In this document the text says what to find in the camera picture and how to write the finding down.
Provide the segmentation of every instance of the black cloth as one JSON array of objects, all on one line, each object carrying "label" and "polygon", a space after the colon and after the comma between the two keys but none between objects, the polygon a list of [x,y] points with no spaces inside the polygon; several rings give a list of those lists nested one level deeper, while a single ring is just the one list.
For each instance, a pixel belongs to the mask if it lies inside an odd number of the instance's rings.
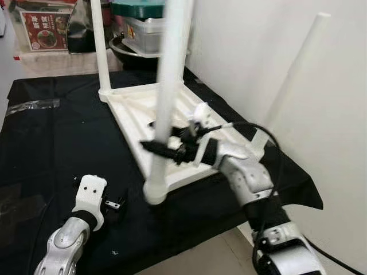
[{"label": "black cloth", "polygon": [[[189,87],[227,121],[243,118],[220,96],[185,71]],[[155,72],[111,73],[113,88],[154,83]],[[93,233],[78,262],[78,274],[132,274],[165,260],[246,221],[227,180],[221,174],[171,192],[165,203],[150,207],[143,198],[144,178],[109,110],[99,100],[98,77],[62,76],[16,80],[9,106],[32,100],[60,99],[55,109],[27,110],[8,116],[0,135],[0,188],[21,185],[21,198],[42,195],[49,208],[30,265],[33,274],[46,252],[48,237],[75,204],[74,178],[85,174],[107,180],[112,201],[128,188],[121,223],[105,223]],[[238,127],[250,138],[253,131]],[[275,147],[262,160],[276,177]],[[286,157],[280,187],[284,204],[322,209],[310,176]],[[16,225],[15,241],[0,247],[1,274],[26,274],[40,216]]]}]

